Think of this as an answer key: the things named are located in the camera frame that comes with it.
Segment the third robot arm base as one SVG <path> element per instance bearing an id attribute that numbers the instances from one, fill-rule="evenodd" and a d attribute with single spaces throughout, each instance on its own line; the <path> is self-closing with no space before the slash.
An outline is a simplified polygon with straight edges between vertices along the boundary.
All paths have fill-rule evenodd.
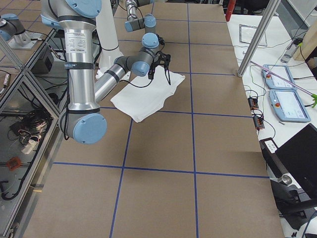
<path id="1" fill-rule="evenodd" d="M 30 50 L 34 44 L 30 34 L 14 13 L 0 16 L 0 36 L 8 42 L 12 49 Z"/>

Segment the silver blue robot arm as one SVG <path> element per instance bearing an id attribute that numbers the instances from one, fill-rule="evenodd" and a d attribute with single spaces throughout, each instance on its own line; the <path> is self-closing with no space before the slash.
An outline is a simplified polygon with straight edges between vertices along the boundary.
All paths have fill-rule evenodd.
<path id="1" fill-rule="evenodd" d="M 129 72 L 153 80 L 155 69 L 168 67 L 170 55 L 159 46 L 164 43 L 156 33 L 156 18 L 146 14 L 138 18 L 133 9 L 148 5 L 147 0 L 128 0 L 125 28 L 128 32 L 145 29 L 142 47 L 135 56 L 114 59 L 113 65 L 94 79 L 95 58 L 93 32 L 105 37 L 100 44 L 103 52 L 118 52 L 118 42 L 110 2 L 102 0 L 44 0 L 41 2 L 42 22 L 62 29 L 65 36 L 65 64 L 67 72 L 66 108 L 59 117 L 59 127 L 65 138 L 82 144 L 94 144 L 102 139 L 107 121 L 100 114 L 99 102 L 109 94 Z"/>
<path id="2" fill-rule="evenodd" d="M 156 18 L 152 14 L 142 14 L 140 7 L 154 3 L 153 0 L 126 0 L 127 20 L 124 23 L 127 32 L 145 29 L 145 33 L 156 33 Z"/>

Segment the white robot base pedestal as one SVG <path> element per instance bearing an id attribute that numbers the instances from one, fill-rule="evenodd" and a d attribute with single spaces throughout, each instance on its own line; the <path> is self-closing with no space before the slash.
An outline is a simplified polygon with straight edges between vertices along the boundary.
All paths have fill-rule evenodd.
<path id="1" fill-rule="evenodd" d="M 109 0 L 102 1 L 102 9 L 96 17 L 96 23 L 97 34 L 102 47 L 99 69 L 96 75 L 96 79 L 100 79 L 114 64 L 114 61 L 118 57 L 123 56 L 123 53 L 119 48 L 112 8 Z"/>

